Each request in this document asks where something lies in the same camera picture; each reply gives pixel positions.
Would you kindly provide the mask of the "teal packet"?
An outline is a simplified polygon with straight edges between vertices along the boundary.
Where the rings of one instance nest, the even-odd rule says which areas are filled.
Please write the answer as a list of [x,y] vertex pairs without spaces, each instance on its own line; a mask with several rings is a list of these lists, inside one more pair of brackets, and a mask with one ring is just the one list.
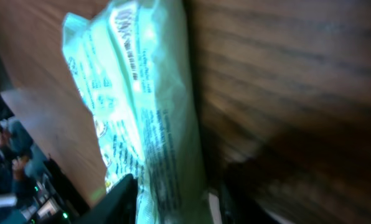
[[68,13],[62,53],[95,123],[106,191],[132,175],[137,223],[212,223],[182,2]]

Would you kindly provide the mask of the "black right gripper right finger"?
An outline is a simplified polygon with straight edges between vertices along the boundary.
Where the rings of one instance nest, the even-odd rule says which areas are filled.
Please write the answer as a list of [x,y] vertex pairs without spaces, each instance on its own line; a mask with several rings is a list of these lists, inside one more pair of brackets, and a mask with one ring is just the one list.
[[219,208],[223,224],[279,224],[254,200],[228,184],[220,185]]

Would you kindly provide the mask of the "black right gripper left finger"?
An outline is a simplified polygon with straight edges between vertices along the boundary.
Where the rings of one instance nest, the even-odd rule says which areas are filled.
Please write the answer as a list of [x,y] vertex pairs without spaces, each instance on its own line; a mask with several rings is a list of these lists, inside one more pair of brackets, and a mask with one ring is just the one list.
[[135,224],[138,181],[127,174],[89,212],[74,224]]

